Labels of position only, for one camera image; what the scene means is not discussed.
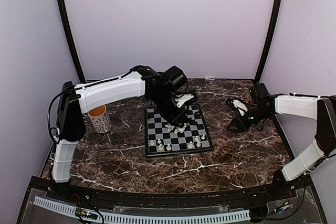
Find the black grey chessboard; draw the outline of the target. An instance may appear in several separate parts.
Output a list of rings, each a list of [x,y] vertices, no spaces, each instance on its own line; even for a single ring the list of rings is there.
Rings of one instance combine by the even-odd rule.
[[[189,105],[186,107],[186,112],[188,122],[183,128],[178,128],[169,125],[158,113],[157,108],[145,110],[145,156],[147,158],[214,150],[200,105],[197,103]],[[201,147],[196,146],[196,136],[202,142]],[[157,143],[158,139],[164,146],[163,151],[158,150],[160,145]],[[153,146],[149,145],[151,140],[154,141]],[[188,148],[189,142],[193,142],[194,148]],[[166,150],[168,144],[172,148],[170,151]]]

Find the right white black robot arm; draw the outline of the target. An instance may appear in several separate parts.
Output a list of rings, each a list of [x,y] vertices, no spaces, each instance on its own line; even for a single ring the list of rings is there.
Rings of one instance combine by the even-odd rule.
[[[234,117],[227,130],[243,133],[253,125],[264,128],[267,119],[278,118],[285,135],[298,137],[290,140],[295,158],[278,169],[268,187],[273,200],[280,199],[293,186],[294,181],[313,172],[324,160],[335,155],[335,96],[307,94],[270,94],[263,83],[249,89],[252,99],[247,103],[239,98],[228,98],[226,105]]]

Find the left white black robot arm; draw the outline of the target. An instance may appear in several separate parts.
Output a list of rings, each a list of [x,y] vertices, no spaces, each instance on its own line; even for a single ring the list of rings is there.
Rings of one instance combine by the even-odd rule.
[[[153,102],[159,114],[173,126],[187,123],[185,106],[196,101],[194,92],[180,91],[188,84],[186,75],[177,66],[157,72],[149,66],[135,66],[127,73],[110,79],[74,85],[71,81],[51,101],[58,101],[56,125],[49,126],[56,152],[51,178],[53,191],[63,201],[74,197],[74,189],[67,184],[76,145],[84,137],[86,127],[83,114],[100,106],[120,100],[145,97]]]

